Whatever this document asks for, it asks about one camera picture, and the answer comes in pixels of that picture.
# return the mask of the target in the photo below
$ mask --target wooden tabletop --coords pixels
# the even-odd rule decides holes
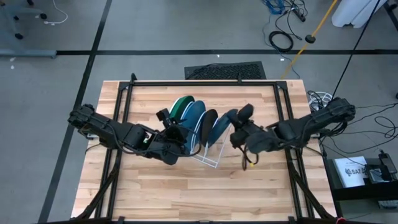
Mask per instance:
[[[309,114],[303,82],[287,80],[287,84],[294,117]],[[103,83],[96,110],[98,113],[112,118],[118,85],[118,81]],[[152,129],[163,129],[155,113],[169,109],[178,97],[185,95],[204,101],[207,110],[215,109],[218,114],[250,103],[254,105],[252,119],[259,126],[278,121],[271,86],[135,86],[128,121]],[[281,98],[286,118],[282,92]],[[121,103],[120,118],[125,100],[126,93]],[[98,140],[90,141],[88,146],[97,143]],[[311,141],[309,146],[319,150],[316,141]],[[98,191],[105,153],[106,149],[102,146],[87,152],[73,217],[84,210]],[[174,166],[168,166],[155,159],[123,154],[113,218],[282,221],[287,220],[288,216],[295,216],[285,152],[262,152],[259,157],[257,165],[243,171],[241,152],[233,149],[229,141],[216,169],[192,158],[179,158]],[[304,150],[303,161],[311,191],[330,214],[336,215],[322,157]],[[301,190],[299,194],[303,215],[307,216]],[[105,196],[103,215],[108,195],[109,191]]]

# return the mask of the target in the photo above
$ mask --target gray floor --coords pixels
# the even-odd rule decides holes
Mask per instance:
[[[21,16],[19,28],[26,47],[55,50],[89,50],[93,44],[106,0],[56,0],[69,14],[64,24],[46,26],[32,16]],[[307,0],[306,23],[291,17],[296,33],[312,33],[331,0]],[[63,15],[53,9],[51,0],[36,0],[49,15],[59,21]],[[269,12],[258,0],[113,0],[100,50],[182,50],[182,49],[269,49],[261,29]],[[275,30],[275,16],[266,27]],[[279,21],[286,28],[285,19]],[[333,27],[330,19],[317,35],[311,49],[352,49],[361,29]],[[398,49],[398,31],[382,8],[374,15],[359,49]],[[294,40],[295,49],[303,41]],[[0,47],[6,47],[0,41]],[[39,217],[55,167],[60,146],[88,56],[49,58],[0,57],[0,220],[2,223],[34,223]],[[183,79],[186,66],[209,63],[261,61],[268,79],[278,79],[288,61],[279,55],[169,55],[169,56],[97,56],[86,89],[84,103],[96,104],[103,80],[127,80],[134,72],[140,80]],[[303,55],[295,69],[308,90],[332,92],[348,55]],[[398,55],[355,55],[338,95],[357,106],[395,103],[398,92]],[[290,73],[288,78],[298,78]],[[376,109],[358,110],[357,117]],[[398,122],[397,109],[383,113]],[[347,131],[383,130],[373,118],[350,126]],[[385,141],[380,134],[341,135],[340,148],[355,151],[374,142]],[[75,133],[62,178],[50,213],[51,221],[66,220],[71,209],[84,160],[86,140]],[[380,147],[398,164],[396,142]],[[329,152],[330,158],[340,157]],[[358,155],[376,157],[369,150]],[[346,218],[371,213],[356,220],[395,223],[395,213],[381,212],[371,202],[342,205]]]

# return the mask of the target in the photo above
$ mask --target black floor mat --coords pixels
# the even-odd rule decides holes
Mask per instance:
[[[192,80],[242,80],[267,79],[261,62],[213,63],[185,67],[185,79]]]

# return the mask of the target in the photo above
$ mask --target yellow pole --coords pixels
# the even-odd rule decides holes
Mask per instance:
[[[318,31],[321,29],[321,27],[323,26],[323,24],[325,23],[326,19],[328,18],[330,12],[333,10],[335,4],[337,3],[337,0],[333,0],[331,6],[329,7],[328,11],[326,12],[325,16],[323,16],[323,19],[321,20],[321,22],[319,23],[318,27],[315,29],[315,31],[311,34],[312,37],[315,37],[315,35],[318,33]],[[292,68],[292,66],[294,65],[294,63],[296,62],[296,60],[299,58],[299,56],[301,55],[301,53],[308,47],[308,43],[305,43],[305,45],[303,46],[303,48],[297,53],[297,55],[293,58],[292,62],[286,67],[285,69],[285,73],[281,76],[280,79],[284,79],[286,77],[286,75],[289,73],[290,68]]]

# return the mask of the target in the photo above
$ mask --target black floor line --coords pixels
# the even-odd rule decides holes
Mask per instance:
[[[398,20],[396,18],[396,15],[394,14],[394,12],[392,10],[390,10],[390,5],[388,4],[388,2],[386,2],[384,4],[384,8],[387,11],[388,16],[390,17],[392,23],[394,24],[394,26],[396,27],[397,31],[398,31]]]
[[[285,55],[295,55],[300,50],[291,50]],[[397,55],[398,49],[373,50],[304,50],[304,55]],[[87,50],[59,50],[57,55],[89,55]],[[279,55],[275,50],[213,49],[213,50],[97,50],[96,55]]]
[[[73,105],[73,109],[77,108],[78,106],[81,105],[81,102],[83,101],[83,97],[86,91],[88,79],[90,77],[91,69],[93,68],[95,56],[96,56],[96,51],[98,50],[98,46],[100,44],[101,36],[104,31],[106,19],[109,14],[109,9],[111,8],[112,0],[107,0],[104,11],[101,16],[101,20],[99,22],[98,30],[95,35],[94,43],[90,51],[90,56],[87,61],[87,65],[85,68],[85,72],[83,74],[83,78],[81,79],[80,87],[76,96],[75,104]],[[68,150],[69,150],[69,145],[72,141],[72,136],[74,132],[74,127],[68,125],[67,131],[65,133],[65,137],[62,142],[60,154],[58,155],[57,163],[54,168],[54,172],[52,174],[52,178],[50,181],[50,186],[49,189],[47,190],[47,194],[45,196],[44,204],[42,207],[42,211],[40,213],[40,217],[38,220],[38,223],[45,223],[49,219],[51,207],[55,198],[55,194],[57,193],[58,185],[60,182],[62,170],[63,170],[63,165],[65,164],[65,160],[68,155]]]

